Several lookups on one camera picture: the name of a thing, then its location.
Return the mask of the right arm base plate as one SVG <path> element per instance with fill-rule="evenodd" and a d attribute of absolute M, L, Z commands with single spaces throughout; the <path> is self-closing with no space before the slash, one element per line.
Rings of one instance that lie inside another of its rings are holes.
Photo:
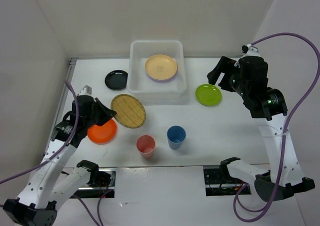
<path fill-rule="evenodd" d="M 225 181 L 218 166 L 204 167 L 203 177 L 207 197 L 234 196 L 244 185 L 244 182 L 240 179 L 232 178 L 228 182 Z"/>

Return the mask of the purple plate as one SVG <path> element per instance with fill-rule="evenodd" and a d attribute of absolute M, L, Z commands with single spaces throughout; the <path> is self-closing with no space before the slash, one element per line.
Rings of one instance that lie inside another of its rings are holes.
<path fill-rule="evenodd" d="M 169 77 L 169 78 L 166 78 L 166 79 L 156 79 L 154 77 L 151 77 L 149 74 L 146 73 L 146 75 L 151 79 L 151 80 L 154 80 L 154 81 L 157 81 L 157 82 L 167 82 L 167 81 L 171 81 L 173 80 L 177 74 L 174 74 L 173 76 Z"/>

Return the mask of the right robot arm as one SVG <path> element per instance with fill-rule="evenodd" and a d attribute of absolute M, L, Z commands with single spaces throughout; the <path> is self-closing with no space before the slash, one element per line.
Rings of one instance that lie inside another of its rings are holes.
<path fill-rule="evenodd" d="M 275 201 L 292 197 L 296 193 L 315 188 L 313 179 L 303 173 L 289 132 L 284 131 L 287 105 L 283 94 L 268 87 L 268 64 L 259 56 L 245 56 L 235 61 L 221 57 L 207 75 L 210 84 L 218 83 L 222 90 L 236 92 L 250 111 L 263 137 L 269 160 L 269 170 L 249 165 L 238 157 L 221 161 L 219 177 L 229 183 L 240 179 L 249 184 L 253 194 L 267 202 L 274 186 L 278 186 Z"/>

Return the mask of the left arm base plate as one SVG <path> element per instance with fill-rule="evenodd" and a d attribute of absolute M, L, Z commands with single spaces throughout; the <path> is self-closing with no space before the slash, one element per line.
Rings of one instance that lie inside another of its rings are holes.
<path fill-rule="evenodd" d="M 93 184 L 85 184 L 75 193 L 81 199 L 114 198 L 116 168 L 100 168 L 101 177 Z"/>

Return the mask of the black plate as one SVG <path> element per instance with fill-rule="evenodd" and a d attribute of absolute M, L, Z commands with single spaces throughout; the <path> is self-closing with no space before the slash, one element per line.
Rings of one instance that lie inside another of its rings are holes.
<path fill-rule="evenodd" d="M 109 72 L 104 83 L 107 88 L 113 91 L 124 90 L 127 87 L 128 73 L 123 70 L 113 70 Z"/>

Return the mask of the blue cup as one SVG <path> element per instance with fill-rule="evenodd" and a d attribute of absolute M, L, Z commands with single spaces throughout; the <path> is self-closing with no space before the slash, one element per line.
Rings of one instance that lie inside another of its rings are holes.
<path fill-rule="evenodd" d="M 186 132 L 181 126 L 171 126 L 166 133 L 168 145 L 172 150 L 177 150 L 181 147 L 186 139 Z"/>

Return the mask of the beige plate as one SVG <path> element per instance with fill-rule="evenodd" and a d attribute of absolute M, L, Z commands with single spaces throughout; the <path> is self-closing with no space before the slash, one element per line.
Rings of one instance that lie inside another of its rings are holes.
<path fill-rule="evenodd" d="M 167 55 L 157 54 L 146 60 L 144 69 L 151 77 L 166 79 L 177 73 L 178 66 L 173 58 Z"/>

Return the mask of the round bamboo mat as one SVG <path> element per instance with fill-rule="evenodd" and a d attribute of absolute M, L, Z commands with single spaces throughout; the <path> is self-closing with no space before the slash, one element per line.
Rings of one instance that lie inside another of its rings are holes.
<path fill-rule="evenodd" d="M 146 110 L 142 103 L 128 94 L 115 96 L 110 107 L 116 112 L 115 119 L 126 128 L 136 129 L 141 127 L 147 118 Z"/>

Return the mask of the orange plate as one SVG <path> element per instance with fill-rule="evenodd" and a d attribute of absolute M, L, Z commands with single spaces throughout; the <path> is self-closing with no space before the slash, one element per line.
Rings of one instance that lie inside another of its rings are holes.
<path fill-rule="evenodd" d="M 87 131 L 88 138 L 95 144 L 106 144 L 111 141 L 117 133 L 117 125 L 113 119 L 102 126 L 93 125 Z"/>

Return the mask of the green plate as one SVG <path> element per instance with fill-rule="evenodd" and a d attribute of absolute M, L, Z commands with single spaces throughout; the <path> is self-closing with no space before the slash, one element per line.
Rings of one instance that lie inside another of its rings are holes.
<path fill-rule="evenodd" d="M 214 85 L 202 84 L 195 90 L 195 98 L 201 105 L 214 107 L 221 103 L 222 93 Z"/>

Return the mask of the pink cup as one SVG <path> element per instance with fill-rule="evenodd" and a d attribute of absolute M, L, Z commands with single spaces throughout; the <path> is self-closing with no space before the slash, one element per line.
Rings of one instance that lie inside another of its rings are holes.
<path fill-rule="evenodd" d="M 136 141 L 136 148 L 144 159 L 150 159 L 154 155 L 156 142 L 150 135 L 142 135 Z"/>

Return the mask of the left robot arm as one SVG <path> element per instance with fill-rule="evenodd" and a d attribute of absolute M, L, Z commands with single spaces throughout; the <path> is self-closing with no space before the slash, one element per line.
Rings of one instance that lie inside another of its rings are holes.
<path fill-rule="evenodd" d="M 92 126 L 102 126 L 117 113 L 97 98 L 79 95 L 51 135 L 47 152 L 26 187 L 15 199 L 7 199 L 2 209 L 22 226 L 51 226 L 58 210 L 83 185 L 107 186 L 111 177 L 96 163 L 81 160 L 58 182 L 67 161 Z"/>

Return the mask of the white plastic bin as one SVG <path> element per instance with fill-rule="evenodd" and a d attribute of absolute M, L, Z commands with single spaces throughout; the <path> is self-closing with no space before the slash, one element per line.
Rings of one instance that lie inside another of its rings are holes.
<path fill-rule="evenodd" d="M 176 77 L 167 82 L 151 80 L 145 71 L 146 60 L 157 54 L 177 63 Z M 178 104 L 187 90 L 183 45 L 178 40 L 136 40 L 130 45 L 126 88 L 144 105 Z"/>

